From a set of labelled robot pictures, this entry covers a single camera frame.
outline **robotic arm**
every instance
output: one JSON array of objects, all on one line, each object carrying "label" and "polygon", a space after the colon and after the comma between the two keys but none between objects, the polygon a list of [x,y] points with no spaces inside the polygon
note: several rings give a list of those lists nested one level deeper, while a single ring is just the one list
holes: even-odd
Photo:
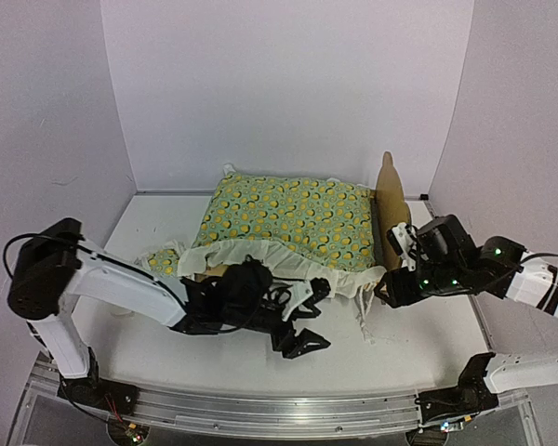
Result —
[{"label": "robotic arm", "polygon": [[[431,296],[488,292],[540,309],[558,318],[558,267],[519,243],[492,237],[477,247],[456,216],[438,217],[417,230],[401,223],[388,232],[394,251],[405,261],[387,272],[375,295],[393,308]],[[456,387],[419,394],[424,426],[494,409],[507,390],[558,384],[558,351],[531,355],[494,352],[472,357]]]},{"label": "robotic arm", "polygon": [[252,258],[202,282],[157,277],[105,253],[80,230],[79,221],[65,218],[41,234],[16,237],[5,248],[31,238],[20,249],[8,305],[34,328],[58,363],[63,398],[107,410],[107,395],[119,413],[128,414],[137,396],[134,386],[100,379],[95,356],[73,323],[80,295],[143,314],[186,335],[242,328],[267,333],[273,350],[287,359],[330,346],[308,329],[296,334],[293,326],[297,318],[320,314],[315,304],[330,292],[325,279],[273,283],[269,270]]}]

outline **green fabric with yellow lemons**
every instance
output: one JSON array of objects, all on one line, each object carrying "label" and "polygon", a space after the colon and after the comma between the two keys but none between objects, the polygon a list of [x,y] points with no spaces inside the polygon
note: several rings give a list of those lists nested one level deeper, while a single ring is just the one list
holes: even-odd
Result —
[{"label": "green fabric with yellow lemons", "polygon": [[231,173],[218,185],[193,247],[273,240],[332,269],[376,266],[371,190],[314,178]]}]

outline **white wall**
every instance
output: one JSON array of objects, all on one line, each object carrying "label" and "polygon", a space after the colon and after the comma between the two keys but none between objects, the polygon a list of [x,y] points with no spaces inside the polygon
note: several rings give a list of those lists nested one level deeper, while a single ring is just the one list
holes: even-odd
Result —
[{"label": "white wall", "polygon": [[140,190],[211,190],[221,165],[374,185],[392,151],[427,192],[472,0],[102,1]]},{"label": "white wall", "polygon": [[[477,0],[455,110],[430,197],[475,241],[504,235],[558,252],[558,1]],[[558,346],[558,321],[480,296],[496,347]],[[558,445],[558,387],[530,392]]]},{"label": "white wall", "polygon": [[134,191],[99,0],[0,2],[0,444],[37,355],[5,305],[4,243],[64,216],[103,242]]}]

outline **white ruffle trim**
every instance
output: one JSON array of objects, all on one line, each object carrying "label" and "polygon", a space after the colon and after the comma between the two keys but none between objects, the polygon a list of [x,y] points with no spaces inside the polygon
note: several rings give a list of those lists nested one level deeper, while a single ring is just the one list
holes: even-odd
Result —
[{"label": "white ruffle trim", "polygon": [[277,241],[231,239],[184,251],[179,259],[178,275],[183,277],[203,273],[207,268],[221,264],[240,264],[247,255],[262,261],[277,278],[326,278],[331,286],[330,297],[343,295],[355,298],[363,291],[371,291],[386,271],[384,267],[372,267],[361,272],[331,269],[290,251]]}]

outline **white table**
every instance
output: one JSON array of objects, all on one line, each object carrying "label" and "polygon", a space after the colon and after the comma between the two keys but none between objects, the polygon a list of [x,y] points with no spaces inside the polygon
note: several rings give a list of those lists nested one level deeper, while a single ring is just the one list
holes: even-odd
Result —
[{"label": "white table", "polygon": [[[170,239],[190,246],[209,198],[135,196],[106,250],[133,260]],[[409,207],[416,226],[430,220],[424,203]],[[373,345],[363,339],[353,300],[333,299],[319,308],[320,318],[296,321],[296,328],[309,327],[332,345],[293,361],[272,351],[267,334],[187,336],[141,315],[114,316],[108,304],[86,297],[73,318],[102,377],[206,393],[360,395],[452,386],[467,360],[487,351],[465,296],[400,309],[376,301],[367,320]]]}]

